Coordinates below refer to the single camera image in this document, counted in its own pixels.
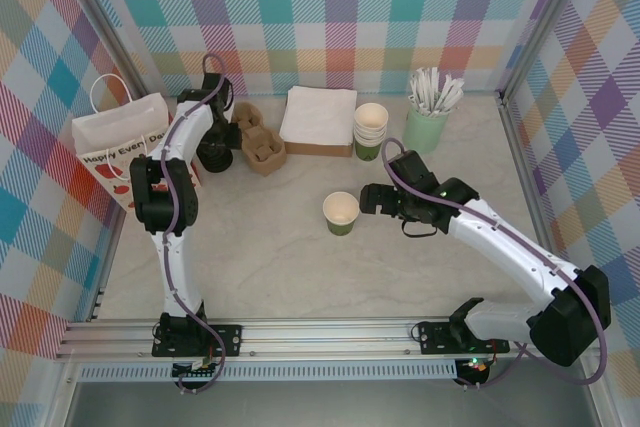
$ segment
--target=white tabletop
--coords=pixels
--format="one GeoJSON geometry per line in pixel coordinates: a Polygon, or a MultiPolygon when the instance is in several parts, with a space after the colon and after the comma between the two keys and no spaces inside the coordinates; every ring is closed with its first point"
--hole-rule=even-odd
{"type": "MultiPolygon", "coordinates": [[[[251,98],[278,128],[284,97],[251,98]]],[[[401,137],[408,101],[358,96],[390,113],[401,137]]],[[[202,172],[192,268],[209,318],[393,317],[449,315],[470,297],[521,301],[524,292],[498,267],[439,233],[408,239],[400,221],[360,214],[351,234],[335,237],[322,214],[334,191],[357,198],[369,183],[390,183],[378,158],[290,155],[268,177],[240,152],[221,174],[202,172]]],[[[424,157],[440,182],[458,177],[525,235],[533,227],[492,96],[469,95],[451,115],[438,149],[424,157]]],[[[429,226],[414,226],[429,230],[429,226]]],[[[128,215],[100,318],[158,318],[163,288],[149,235],[128,215]]]]}

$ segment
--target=bag handle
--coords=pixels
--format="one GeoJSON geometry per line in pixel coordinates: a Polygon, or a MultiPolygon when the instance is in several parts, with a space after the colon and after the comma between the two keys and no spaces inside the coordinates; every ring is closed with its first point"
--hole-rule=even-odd
{"type": "Polygon", "coordinates": [[[133,102],[133,99],[131,98],[131,92],[129,92],[129,88],[127,87],[127,84],[124,83],[124,80],[122,80],[122,77],[120,77],[119,75],[116,74],[102,74],[100,77],[98,77],[93,84],[91,85],[91,90],[89,91],[89,102],[91,103],[91,108],[93,109],[93,111],[98,114],[99,111],[96,108],[95,104],[93,103],[93,89],[96,86],[96,84],[98,83],[98,81],[100,79],[103,79],[105,77],[115,77],[116,79],[118,79],[120,82],[122,82],[122,85],[124,86],[124,91],[127,93],[127,97],[129,97],[129,102],[133,102]]]}
{"type": "MultiPolygon", "coordinates": [[[[144,144],[144,155],[149,156],[149,151],[147,150],[147,141],[144,140],[144,135],[140,136],[142,138],[142,143],[144,144]]],[[[106,150],[106,154],[107,154],[107,167],[109,167],[109,170],[111,171],[111,173],[118,179],[120,180],[124,180],[125,182],[128,182],[129,179],[131,179],[131,177],[122,177],[118,174],[116,174],[116,171],[113,170],[113,167],[111,166],[111,162],[109,162],[109,149],[106,150]]]]}

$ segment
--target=table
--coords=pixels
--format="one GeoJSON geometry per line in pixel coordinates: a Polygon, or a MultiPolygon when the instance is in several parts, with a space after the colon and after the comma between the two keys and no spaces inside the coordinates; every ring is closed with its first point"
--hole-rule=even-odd
{"type": "MultiPolygon", "coordinates": [[[[278,128],[284,97],[256,97],[278,128]]],[[[358,96],[390,113],[401,137],[404,96],[358,96]]],[[[400,222],[361,214],[346,237],[331,235],[322,202],[368,183],[390,183],[381,160],[290,155],[268,177],[241,153],[221,174],[202,171],[192,268],[211,318],[394,317],[449,315],[470,297],[501,302],[524,291],[478,252],[439,233],[408,239],[400,222]]],[[[525,235],[533,227],[495,100],[468,95],[449,119],[438,149],[424,157],[443,182],[458,177],[525,235]]],[[[418,231],[428,226],[413,226],[418,231]]],[[[157,254],[135,215],[125,219],[100,319],[158,318],[164,292],[157,254]]]]}

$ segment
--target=green cup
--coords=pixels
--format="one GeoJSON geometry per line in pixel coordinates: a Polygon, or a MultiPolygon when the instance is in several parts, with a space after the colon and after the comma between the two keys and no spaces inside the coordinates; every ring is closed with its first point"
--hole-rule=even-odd
{"type": "Polygon", "coordinates": [[[358,200],[347,192],[334,192],[322,204],[327,227],[333,235],[347,235],[360,213],[358,200]]]}
{"type": "Polygon", "coordinates": [[[419,154],[433,152],[438,146],[444,124],[447,123],[447,115],[437,117],[425,117],[412,107],[409,107],[407,124],[404,127],[402,143],[408,150],[415,150],[419,154]]]}
{"type": "Polygon", "coordinates": [[[371,162],[380,153],[380,146],[382,146],[382,141],[378,145],[374,145],[373,147],[362,145],[357,138],[355,138],[356,144],[356,155],[360,160],[364,160],[365,162],[371,162]]]}

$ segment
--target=robotic arm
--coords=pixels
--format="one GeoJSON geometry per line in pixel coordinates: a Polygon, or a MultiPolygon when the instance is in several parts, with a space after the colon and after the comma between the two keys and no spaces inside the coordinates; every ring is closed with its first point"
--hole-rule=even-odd
{"type": "Polygon", "coordinates": [[[451,335],[461,347],[478,339],[533,343],[552,362],[571,365],[597,338],[597,329],[583,302],[561,277],[573,281],[586,294],[602,327],[609,326],[608,280],[599,269],[590,266],[582,271],[519,233],[519,237],[526,239],[525,245],[516,242],[500,226],[518,231],[480,199],[475,190],[455,178],[440,184],[413,151],[392,159],[389,167],[403,184],[432,198],[446,199],[449,205],[419,198],[398,182],[395,186],[369,184],[360,196],[363,213],[375,214],[381,206],[382,214],[399,217],[404,222],[430,224],[460,239],[498,265],[531,299],[529,304],[496,304],[482,298],[467,301],[450,317],[451,335]],[[471,215],[471,209],[492,223],[471,215]],[[541,262],[540,254],[551,261],[554,270],[541,262]]]}

